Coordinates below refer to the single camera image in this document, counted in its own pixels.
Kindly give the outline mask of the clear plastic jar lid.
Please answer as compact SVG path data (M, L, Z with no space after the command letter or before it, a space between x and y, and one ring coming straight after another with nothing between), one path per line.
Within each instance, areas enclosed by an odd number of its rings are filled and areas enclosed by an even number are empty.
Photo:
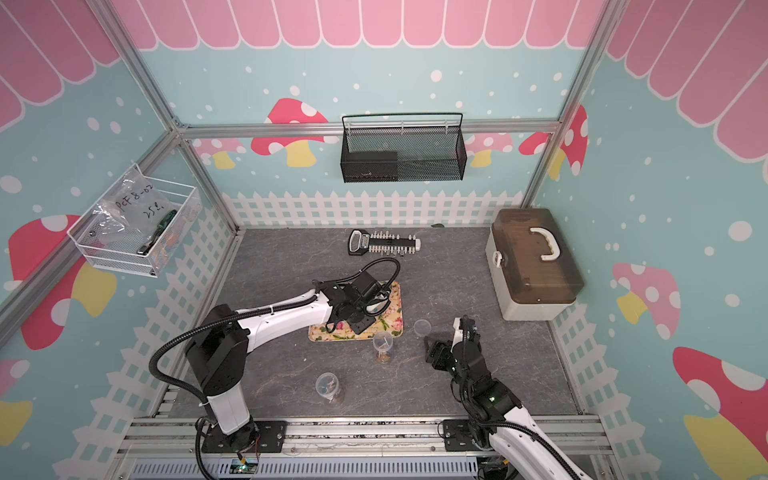
M432 331L431 323L426 319L418 319L413 324L413 332L419 338L428 336Z

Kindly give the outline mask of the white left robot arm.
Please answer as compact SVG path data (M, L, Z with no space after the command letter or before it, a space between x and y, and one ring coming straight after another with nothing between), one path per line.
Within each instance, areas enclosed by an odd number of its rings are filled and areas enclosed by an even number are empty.
M354 333L363 333L391 304L392 284L400 270L397 259L378 258L348 277L315 281L308 292L282 302L240 310L219 305L203 325L158 348L149 360L149 373L195 396L222 434L252 432L253 417L241 387L247 356L274 339L314 325L333 333L344 323ZM180 344L197 386L160 370L161 359Z

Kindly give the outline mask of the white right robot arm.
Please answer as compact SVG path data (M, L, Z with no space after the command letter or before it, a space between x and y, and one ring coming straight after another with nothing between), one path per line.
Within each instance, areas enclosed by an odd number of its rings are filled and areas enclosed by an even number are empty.
M451 391L468 415L472 442L504 457L525 479L587 479L556 446L522 401L487 366L476 322L457 317L450 341L426 341L426 361L451 376Z

